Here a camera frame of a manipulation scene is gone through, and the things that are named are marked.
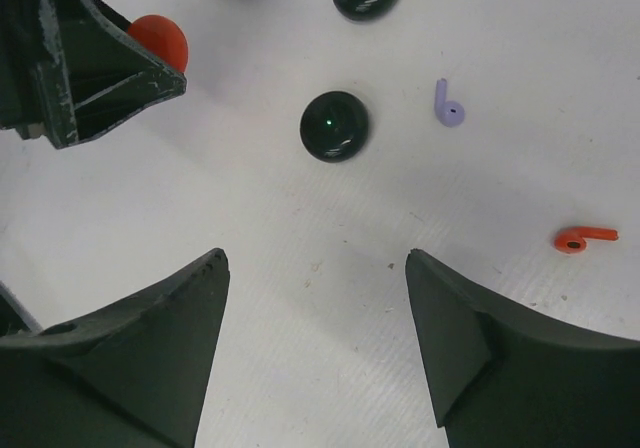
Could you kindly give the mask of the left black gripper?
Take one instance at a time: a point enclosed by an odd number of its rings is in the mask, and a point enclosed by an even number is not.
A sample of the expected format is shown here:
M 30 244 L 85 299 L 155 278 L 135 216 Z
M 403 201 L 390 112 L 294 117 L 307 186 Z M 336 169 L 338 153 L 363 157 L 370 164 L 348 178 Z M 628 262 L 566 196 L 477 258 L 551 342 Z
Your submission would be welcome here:
M 129 25 L 102 0 L 1 0 L 1 128 L 64 149 L 183 95 Z

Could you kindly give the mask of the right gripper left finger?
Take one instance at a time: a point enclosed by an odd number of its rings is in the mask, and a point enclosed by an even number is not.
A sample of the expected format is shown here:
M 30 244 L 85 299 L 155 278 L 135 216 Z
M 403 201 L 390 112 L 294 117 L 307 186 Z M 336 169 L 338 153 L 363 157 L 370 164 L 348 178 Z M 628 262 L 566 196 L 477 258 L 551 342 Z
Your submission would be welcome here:
M 40 329 L 1 292 L 5 447 L 191 447 L 230 284 L 213 249 L 87 315 Z

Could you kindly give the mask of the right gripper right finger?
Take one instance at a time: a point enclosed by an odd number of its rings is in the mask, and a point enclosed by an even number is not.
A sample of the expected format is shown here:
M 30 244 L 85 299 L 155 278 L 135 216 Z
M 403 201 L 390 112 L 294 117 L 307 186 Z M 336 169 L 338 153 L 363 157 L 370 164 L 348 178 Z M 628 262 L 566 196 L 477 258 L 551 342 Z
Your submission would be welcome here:
M 426 252 L 406 281 L 438 427 L 452 447 L 635 447 L 639 344 L 485 288 Z

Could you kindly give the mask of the orange charging case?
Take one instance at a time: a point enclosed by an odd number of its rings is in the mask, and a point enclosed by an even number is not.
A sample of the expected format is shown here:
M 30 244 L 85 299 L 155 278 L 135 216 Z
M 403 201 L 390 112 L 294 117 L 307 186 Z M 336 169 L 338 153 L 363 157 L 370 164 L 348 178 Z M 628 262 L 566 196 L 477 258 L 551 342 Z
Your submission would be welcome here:
M 184 73 L 189 61 L 189 47 L 185 34 L 169 18 L 150 14 L 136 19 L 127 34 L 144 48 Z

